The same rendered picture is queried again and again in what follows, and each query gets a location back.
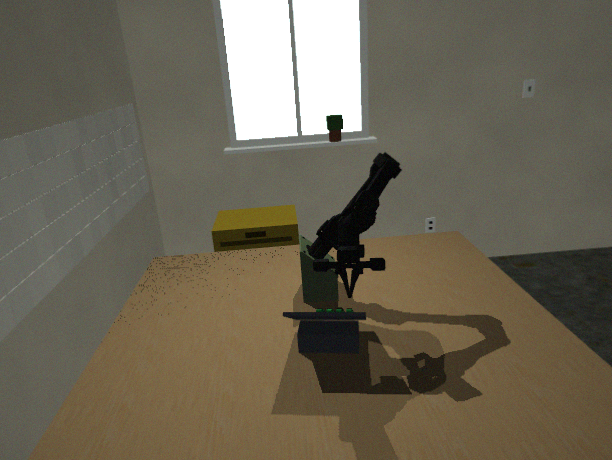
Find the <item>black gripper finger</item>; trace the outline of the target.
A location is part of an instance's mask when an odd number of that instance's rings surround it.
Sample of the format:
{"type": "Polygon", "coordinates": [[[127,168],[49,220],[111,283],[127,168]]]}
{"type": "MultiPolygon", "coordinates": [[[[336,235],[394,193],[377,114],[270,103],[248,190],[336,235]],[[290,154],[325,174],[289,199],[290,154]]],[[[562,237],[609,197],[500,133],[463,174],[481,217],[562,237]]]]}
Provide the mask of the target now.
{"type": "Polygon", "coordinates": [[[352,270],[350,283],[350,298],[352,297],[356,281],[360,274],[363,274],[363,270],[352,270]]]}
{"type": "Polygon", "coordinates": [[[349,284],[348,284],[348,277],[347,277],[347,272],[346,270],[335,270],[336,274],[339,274],[341,276],[341,279],[344,283],[346,292],[347,292],[347,296],[348,298],[350,298],[350,291],[349,291],[349,284]]]}

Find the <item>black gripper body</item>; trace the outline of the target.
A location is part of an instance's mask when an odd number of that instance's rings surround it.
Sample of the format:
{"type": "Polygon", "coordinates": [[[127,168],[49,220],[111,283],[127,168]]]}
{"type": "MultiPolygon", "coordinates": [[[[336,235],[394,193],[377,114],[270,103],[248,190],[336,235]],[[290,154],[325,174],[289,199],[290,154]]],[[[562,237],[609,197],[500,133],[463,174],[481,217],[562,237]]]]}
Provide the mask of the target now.
{"type": "MultiPolygon", "coordinates": [[[[339,247],[339,242],[344,242],[344,245],[352,245],[352,242],[357,242],[359,244],[359,238],[356,238],[356,237],[339,238],[338,247],[339,247]]],[[[317,272],[328,271],[329,269],[346,270],[346,268],[352,268],[353,270],[363,270],[364,268],[370,268],[373,271],[384,271],[386,268],[385,259],[384,258],[370,258],[370,261],[360,261],[360,258],[359,258],[359,261],[354,262],[354,263],[329,262],[328,259],[315,259],[313,261],[313,270],[317,272]]]]}

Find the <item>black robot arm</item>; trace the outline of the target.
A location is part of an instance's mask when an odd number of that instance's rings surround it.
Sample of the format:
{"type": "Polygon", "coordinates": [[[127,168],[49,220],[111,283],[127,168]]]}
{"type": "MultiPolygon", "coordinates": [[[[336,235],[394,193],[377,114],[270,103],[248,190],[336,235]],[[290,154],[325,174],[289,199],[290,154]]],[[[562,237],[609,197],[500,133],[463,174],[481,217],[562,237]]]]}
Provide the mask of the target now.
{"type": "Polygon", "coordinates": [[[321,225],[316,233],[319,237],[311,246],[306,245],[312,257],[324,259],[333,247],[337,250],[337,262],[354,263],[359,261],[359,258],[364,258],[364,244],[352,242],[352,245],[344,245],[344,242],[339,242],[338,247],[338,239],[359,238],[359,234],[375,223],[381,193],[391,178],[395,179],[402,171],[400,163],[386,152],[379,153],[373,162],[375,164],[373,163],[370,168],[369,178],[345,209],[321,225]]]}

